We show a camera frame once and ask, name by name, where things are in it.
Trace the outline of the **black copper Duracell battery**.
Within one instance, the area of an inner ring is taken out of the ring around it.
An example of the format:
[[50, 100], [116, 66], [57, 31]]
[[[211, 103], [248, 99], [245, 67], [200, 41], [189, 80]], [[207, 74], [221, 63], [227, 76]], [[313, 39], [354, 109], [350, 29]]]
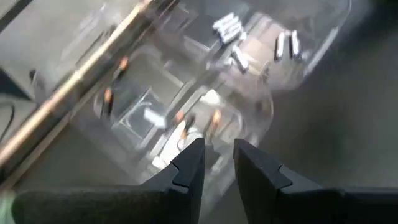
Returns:
[[211, 139], [215, 135], [215, 132], [220, 124], [220, 120], [221, 120], [221, 111], [219, 109], [216, 109], [211, 115], [208, 124], [205, 126], [203, 133], [206, 138]]
[[113, 81], [119, 80], [125, 73], [129, 66], [129, 57], [124, 56], [117, 67], [117, 69], [113, 73]]
[[112, 88], [106, 88], [101, 107], [101, 118], [110, 118], [113, 109], [114, 94]]
[[196, 115], [193, 113], [185, 114], [183, 110], [179, 110], [174, 117], [174, 122], [178, 126], [183, 124], [183, 130], [180, 135], [180, 139], [186, 139], [189, 129], [194, 125], [196, 121]]

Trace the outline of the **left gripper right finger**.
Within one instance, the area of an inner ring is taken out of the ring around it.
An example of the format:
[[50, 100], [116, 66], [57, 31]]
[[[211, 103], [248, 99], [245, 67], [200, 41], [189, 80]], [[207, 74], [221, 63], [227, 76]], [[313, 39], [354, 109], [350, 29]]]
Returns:
[[325, 187], [243, 139], [234, 166], [249, 224], [398, 224], [398, 188]]

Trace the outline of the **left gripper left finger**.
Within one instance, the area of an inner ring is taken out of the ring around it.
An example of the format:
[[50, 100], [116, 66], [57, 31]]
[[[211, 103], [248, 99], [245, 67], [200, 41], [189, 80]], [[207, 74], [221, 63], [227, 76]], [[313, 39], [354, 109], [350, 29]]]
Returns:
[[141, 185], [27, 190], [12, 203], [15, 224], [198, 224], [205, 141], [197, 138]]

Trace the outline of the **clear plastic bin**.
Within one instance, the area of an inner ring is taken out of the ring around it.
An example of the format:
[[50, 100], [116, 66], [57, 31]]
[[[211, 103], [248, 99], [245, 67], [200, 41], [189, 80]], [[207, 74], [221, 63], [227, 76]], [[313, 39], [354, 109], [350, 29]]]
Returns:
[[[222, 193], [234, 182], [233, 144], [241, 138], [258, 144], [270, 125], [273, 101], [262, 81], [229, 80], [224, 70], [236, 65], [233, 47], [171, 49], [146, 44], [129, 57], [120, 80], [101, 87], [84, 104], [73, 124], [89, 140], [99, 161], [83, 161], [81, 185], [134, 184], [166, 168], [197, 138], [206, 145], [205, 194]], [[106, 88], [114, 94], [110, 118], [101, 118]], [[204, 136], [214, 110], [221, 111], [215, 135]], [[186, 139], [179, 110], [196, 115]]]
[[[207, 47], [216, 45], [211, 23], [233, 12], [243, 23], [245, 40], [239, 48], [249, 67], [223, 71], [229, 80], [262, 81], [273, 91], [298, 87], [336, 37], [351, 9], [351, 0], [182, 0], [196, 14], [188, 29]], [[298, 31], [301, 57], [290, 57], [289, 36]], [[274, 60], [275, 40], [285, 33], [284, 53]]]

